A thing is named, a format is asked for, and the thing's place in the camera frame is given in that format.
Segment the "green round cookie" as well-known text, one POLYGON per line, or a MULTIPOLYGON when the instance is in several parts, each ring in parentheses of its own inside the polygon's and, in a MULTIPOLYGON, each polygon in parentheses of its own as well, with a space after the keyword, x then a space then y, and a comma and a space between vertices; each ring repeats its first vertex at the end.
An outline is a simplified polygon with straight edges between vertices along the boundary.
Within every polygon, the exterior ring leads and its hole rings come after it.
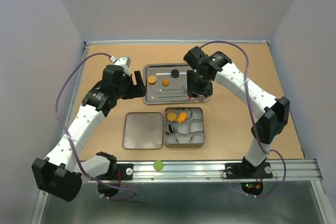
POLYGON ((161 160, 156 160, 156 161, 153 163, 153 168, 154 168, 156 171, 161 171, 161 170, 164 168, 164 163, 163 163, 161 160))

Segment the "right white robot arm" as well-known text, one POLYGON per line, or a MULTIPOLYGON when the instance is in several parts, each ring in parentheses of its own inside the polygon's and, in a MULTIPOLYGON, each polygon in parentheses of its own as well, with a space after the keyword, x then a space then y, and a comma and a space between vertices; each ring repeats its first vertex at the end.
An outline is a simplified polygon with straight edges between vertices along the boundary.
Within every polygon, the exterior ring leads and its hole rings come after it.
POLYGON ((187 71, 188 98, 201 101, 212 96, 213 83, 216 82, 247 105, 253 124, 253 140, 242 160, 241 170, 248 177, 255 176, 260 172, 273 140, 288 124, 290 101, 264 91, 221 51, 209 56, 196 46, 187 52, 183 60, 191 68, 187 71))

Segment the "metal tongs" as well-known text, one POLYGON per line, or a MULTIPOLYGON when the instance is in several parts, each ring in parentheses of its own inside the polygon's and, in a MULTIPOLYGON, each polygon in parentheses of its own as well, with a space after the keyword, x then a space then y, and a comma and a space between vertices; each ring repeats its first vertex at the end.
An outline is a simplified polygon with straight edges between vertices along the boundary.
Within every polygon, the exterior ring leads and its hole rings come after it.
POLYGON ((205 98, 203 95, 199 95, 193 91, 190 86, 182 86, 182 93, 189 98, 194 98, 195 100, 188 100, 188 101, 197 101, 199 103, 204 102, 205 98))

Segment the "orange fish cookie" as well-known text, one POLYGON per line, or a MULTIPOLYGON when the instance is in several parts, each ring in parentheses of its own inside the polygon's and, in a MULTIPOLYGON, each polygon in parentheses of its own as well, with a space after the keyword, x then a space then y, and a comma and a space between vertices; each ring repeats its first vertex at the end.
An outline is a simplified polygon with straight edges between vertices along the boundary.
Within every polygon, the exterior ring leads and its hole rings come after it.
POLYGON ((182 123, 187 120, 187 113, 186 112, 181 112, 178 117, 176 118, 177 123, 182 123))

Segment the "orange waffle cookie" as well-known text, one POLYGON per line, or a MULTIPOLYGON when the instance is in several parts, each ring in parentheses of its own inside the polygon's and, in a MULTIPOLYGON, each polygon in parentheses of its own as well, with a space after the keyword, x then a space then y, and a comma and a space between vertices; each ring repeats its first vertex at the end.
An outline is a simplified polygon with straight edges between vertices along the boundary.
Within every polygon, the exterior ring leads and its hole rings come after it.
POLYGON ((176 113, 170 112, 166 115, 168 121, 175 121, 177 119, 176 113))

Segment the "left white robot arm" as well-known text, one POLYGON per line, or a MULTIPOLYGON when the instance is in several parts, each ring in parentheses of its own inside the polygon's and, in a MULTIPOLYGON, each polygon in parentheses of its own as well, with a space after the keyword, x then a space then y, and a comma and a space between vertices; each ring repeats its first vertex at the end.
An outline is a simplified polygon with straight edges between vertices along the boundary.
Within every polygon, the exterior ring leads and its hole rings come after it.
POLYGON ((93 158, 81 162, 79 154, 119 99, 142 98, 145 94, 140 71, 130 74, 126 65, 107 65, 102 79, 87 93, 59 143, 45 158, 34 160, 31 168, 37 187, 70 202, 91 179, 119 179, 121 174, 115 156, 98 152, 93 158))

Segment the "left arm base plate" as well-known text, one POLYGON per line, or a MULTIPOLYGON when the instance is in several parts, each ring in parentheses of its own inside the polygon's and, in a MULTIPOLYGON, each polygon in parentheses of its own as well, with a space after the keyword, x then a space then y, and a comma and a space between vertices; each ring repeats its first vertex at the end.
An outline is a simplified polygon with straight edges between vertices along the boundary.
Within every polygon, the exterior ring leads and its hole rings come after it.
POLYGON ((132 163, 118 163, 112 168, 110 180, 129 181, 133 179, 134 165, 132 163))

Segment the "black sandwich cookie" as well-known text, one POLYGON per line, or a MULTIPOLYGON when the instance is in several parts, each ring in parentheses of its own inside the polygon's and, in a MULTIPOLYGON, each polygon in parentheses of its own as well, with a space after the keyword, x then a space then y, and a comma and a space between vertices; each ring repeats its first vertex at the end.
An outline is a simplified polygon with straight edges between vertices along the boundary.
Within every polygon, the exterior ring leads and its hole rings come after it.
POLYGON ((167 130, 169 134, 173 134, 175 132, 174 125, 172 123, 169 123, 167 126, 167 130))

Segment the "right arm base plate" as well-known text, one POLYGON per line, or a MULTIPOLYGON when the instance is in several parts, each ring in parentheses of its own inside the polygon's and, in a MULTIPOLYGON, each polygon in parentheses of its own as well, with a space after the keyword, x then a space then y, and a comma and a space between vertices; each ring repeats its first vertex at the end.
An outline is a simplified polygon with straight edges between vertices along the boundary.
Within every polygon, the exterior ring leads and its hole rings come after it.
POLYGON ((257 179, 273 178, 272 171, 267 172, 266 167, 270 167, 269 162, 263 162, 261 165, 254 167, 251 164, 243 162, 234 162, 225 164, 222 177, 225 179, 257 179))

